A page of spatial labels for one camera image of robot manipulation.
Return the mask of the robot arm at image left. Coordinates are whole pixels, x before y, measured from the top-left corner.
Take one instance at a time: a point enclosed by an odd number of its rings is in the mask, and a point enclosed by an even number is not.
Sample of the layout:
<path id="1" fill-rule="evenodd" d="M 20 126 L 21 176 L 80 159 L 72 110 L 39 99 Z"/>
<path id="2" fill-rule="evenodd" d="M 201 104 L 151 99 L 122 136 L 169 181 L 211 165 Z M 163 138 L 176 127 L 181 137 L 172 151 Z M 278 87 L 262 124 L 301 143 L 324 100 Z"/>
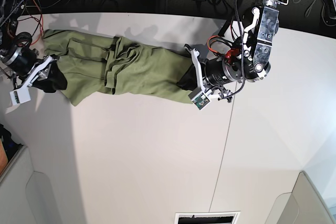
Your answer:
<path id="1" fill-rule="evenodd" d="M 57 66 L 57 56 L 39 58 L 38 51 L 31 49 L 35 43 L 33 35 L 17 32 L 27 2 L 1 0 L 1 71 L 12 80 L 14 90 L 34 87 L 46 93 L 63 91 L 67 80 Z"/>

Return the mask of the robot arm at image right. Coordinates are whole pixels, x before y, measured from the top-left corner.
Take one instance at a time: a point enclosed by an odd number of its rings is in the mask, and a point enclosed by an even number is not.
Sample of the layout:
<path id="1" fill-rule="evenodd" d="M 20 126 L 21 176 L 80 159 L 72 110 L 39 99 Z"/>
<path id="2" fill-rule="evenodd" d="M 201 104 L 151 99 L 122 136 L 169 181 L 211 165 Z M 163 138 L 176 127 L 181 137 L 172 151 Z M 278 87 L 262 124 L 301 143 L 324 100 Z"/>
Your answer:
<path id="1" fill-rule="evenodd" d="M 279 28 L 278 5 L 287 5 L 289 0 L 234 0 L 231 20 L 222 27 L 231 28 L 236 21 L 239 35 L 232 41 L 224 38 L 223 32 L 212 36 L 207 47 L 215 58 L 201 57 L 200 52 L 185 45 L 191 55 L 192 65 L 177 83 L 190 91 L 190 100 L 199 109 L 212 99 L 232 101 L 236 92 L 225 85 L 232 82 L 245 84 L 264 79 L 269 70 L 272 40 Z"/>

